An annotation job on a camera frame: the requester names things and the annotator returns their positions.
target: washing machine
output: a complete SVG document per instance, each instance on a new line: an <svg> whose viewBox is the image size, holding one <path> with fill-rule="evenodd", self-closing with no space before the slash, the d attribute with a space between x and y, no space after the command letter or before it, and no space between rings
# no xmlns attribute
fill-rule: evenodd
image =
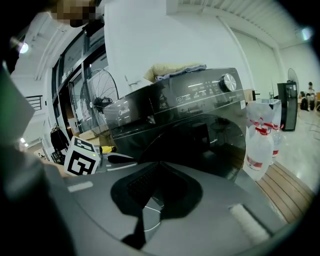
<svg viewBox="0 0 320 256"><path fill-rule="evenodd" d="M246 103L235 68L159 81L104 109L117 152L234 180L245 157Z"/></svg>

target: railing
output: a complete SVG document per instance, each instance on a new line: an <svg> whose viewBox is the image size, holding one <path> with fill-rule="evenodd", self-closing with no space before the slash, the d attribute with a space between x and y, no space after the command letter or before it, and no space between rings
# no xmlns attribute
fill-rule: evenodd
<svg viewBox="0 0 320 256"><path fill-rule="evenodd" d="M25 97L30 105L34 108L35 111L42 110L41 98L42 95L28 96Z"/></svg>

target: control knob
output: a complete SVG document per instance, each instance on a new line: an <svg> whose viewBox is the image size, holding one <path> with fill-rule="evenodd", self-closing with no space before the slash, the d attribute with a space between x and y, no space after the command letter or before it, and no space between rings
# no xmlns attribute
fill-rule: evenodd
<svg viewBox="0 0 320 256"><path fill-rule="evenodd" d="M237 88L237 83L236 83L235 78L228 73L224 74L221 77L220 84L230 92L235 91Z"/></svg>

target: red label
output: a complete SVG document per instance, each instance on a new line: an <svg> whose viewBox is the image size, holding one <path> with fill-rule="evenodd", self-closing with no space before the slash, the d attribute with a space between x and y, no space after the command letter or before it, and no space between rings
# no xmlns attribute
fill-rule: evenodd
<svg viewBox="0 0 320 256"><path fill-rule="evenodd" d="M246 160L248 161L248 165L251 169L255 171L259 171L262 167L262 162L256 162L249 156L246 157Z"/></svg>

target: electric fan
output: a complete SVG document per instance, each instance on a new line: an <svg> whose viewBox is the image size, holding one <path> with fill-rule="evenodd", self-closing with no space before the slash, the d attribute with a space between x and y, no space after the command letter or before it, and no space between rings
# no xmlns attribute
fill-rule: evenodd
<svg viewBox="0 0 320 256"><path fill-rule="evenodd" d="M104 69L96 69L83 82L80 103L84 125L96 136L108 130L104 108L119 99L116 83Z"/></svg>

